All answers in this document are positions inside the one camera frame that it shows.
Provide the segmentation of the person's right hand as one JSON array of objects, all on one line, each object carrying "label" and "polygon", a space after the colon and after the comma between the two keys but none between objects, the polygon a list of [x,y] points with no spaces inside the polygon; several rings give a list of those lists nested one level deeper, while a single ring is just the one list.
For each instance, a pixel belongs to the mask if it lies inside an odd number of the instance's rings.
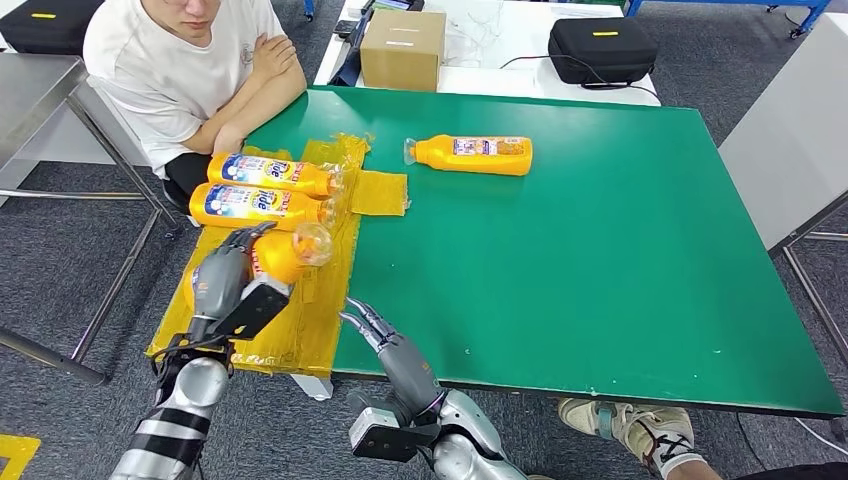
[{"label": "person's right hand", "polygon": [[296,62],[296,49],[288,36],[261,34],[253,51],[251,76],[267,82],[285,73]]}]

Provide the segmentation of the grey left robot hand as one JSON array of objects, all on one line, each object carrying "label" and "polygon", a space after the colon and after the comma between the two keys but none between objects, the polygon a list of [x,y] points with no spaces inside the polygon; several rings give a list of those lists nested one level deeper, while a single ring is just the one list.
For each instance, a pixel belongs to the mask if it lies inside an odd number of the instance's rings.
[{"label": "grey left robot hand", "polygon": [[276,225],[262,222],[233,230],[204,258],[192,284],[194,317],[221,320],[235,309],[252,276],[253,246]]}]

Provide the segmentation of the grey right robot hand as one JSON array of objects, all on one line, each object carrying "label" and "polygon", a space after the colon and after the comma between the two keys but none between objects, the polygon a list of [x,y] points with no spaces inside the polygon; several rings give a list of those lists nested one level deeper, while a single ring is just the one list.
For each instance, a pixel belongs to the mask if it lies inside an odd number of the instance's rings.
[{"label": "grey right robot hand", "polygon": [[401,427],[431,410],[441,398],[443,389],[432,368],[415,342],[400,333],[370,304],[351,297],[346,305],[352,312],[342,311],[341,319],[349,322],[372,347],[392,385],[383,399],[352,390],[348,402],[354,412],[373,407],[392,413]]}]

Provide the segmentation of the person's left hand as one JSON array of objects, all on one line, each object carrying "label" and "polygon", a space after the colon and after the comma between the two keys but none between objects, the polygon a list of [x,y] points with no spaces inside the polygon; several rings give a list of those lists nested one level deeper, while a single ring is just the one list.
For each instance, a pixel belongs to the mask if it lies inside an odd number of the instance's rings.
[{"label": "person's left hand", "polygon": [[213,142],[213,154],[240,152],[247,133],[239,126],[226,124],[221,127]]}]

